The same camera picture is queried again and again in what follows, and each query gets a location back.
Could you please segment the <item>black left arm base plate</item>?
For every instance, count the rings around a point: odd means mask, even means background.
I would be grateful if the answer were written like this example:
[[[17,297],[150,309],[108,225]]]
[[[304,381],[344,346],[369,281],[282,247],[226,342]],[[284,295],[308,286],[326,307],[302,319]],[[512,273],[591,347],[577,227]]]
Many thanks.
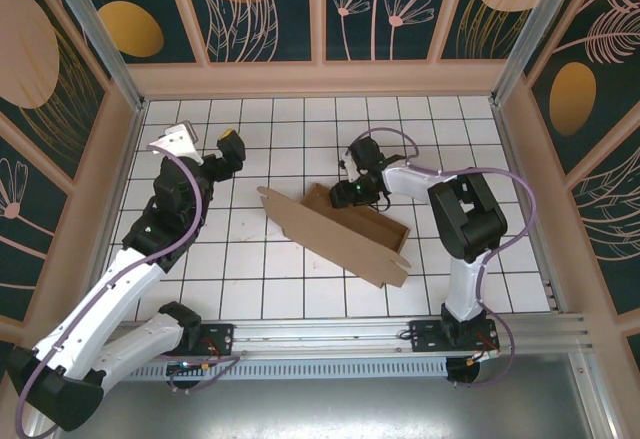
[[[203,324],[191,353],[206,359],[218,359],[232,354],[234,326],[232,324]]]

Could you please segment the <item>aluminium mounting rail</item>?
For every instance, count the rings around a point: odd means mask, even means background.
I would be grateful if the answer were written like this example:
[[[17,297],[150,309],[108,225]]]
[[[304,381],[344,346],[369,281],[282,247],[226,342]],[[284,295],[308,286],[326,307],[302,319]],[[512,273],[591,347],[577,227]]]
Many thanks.
[[[497,324],[501,351],[511,332],[518,354],[590,352],[594,342],[579,314],[503,314]],[[231,351],[247,360],[407,356],[400,338],[412,317],[238,320]]]

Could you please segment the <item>brown cardboard box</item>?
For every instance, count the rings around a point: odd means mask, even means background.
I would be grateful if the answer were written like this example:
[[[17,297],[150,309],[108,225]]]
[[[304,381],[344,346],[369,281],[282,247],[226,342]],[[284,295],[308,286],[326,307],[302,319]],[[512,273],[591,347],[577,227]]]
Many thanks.
[[[266,216],[291,241],[378,288],[404,285],[411,268],[401,255],[407,226],[364,206],[335,209],[319,183],[299,201],[264,186],[257,191]]]

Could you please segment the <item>grey metal sheet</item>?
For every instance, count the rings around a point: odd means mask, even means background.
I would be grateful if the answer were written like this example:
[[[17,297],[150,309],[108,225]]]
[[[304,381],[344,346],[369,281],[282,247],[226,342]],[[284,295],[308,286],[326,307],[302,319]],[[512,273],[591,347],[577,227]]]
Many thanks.
[[[228,380],[192,396],[125,382],[52,439],[623,439],[592,374],[565,354],[518,357],[500,381]]]

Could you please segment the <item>aluminium frame post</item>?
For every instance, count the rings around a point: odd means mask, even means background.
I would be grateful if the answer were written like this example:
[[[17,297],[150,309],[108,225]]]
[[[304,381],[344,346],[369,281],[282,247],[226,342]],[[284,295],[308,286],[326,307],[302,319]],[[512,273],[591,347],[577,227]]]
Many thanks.
[[[74,17],[84,27],[100,58],[115,83],[135,112],[143,106],[143,96],[136,86],[127,65],[111,40],[91,0],[66,0]]]
[[[498,109],[508,99],[524,68],[548,30],[564,0],[538,0],[517,37],[496,85],[490,104]]]

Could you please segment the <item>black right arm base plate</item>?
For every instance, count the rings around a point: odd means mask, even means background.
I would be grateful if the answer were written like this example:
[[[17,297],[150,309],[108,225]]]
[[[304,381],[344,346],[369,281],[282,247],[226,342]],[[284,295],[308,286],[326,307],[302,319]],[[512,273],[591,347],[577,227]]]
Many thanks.
[[[459,339],[447,337],[440,320],[415,320],[409,323],[408,340],[413,352],[466,352],[498,351],[501,346],[495,322],[483,320],[471,332]]]

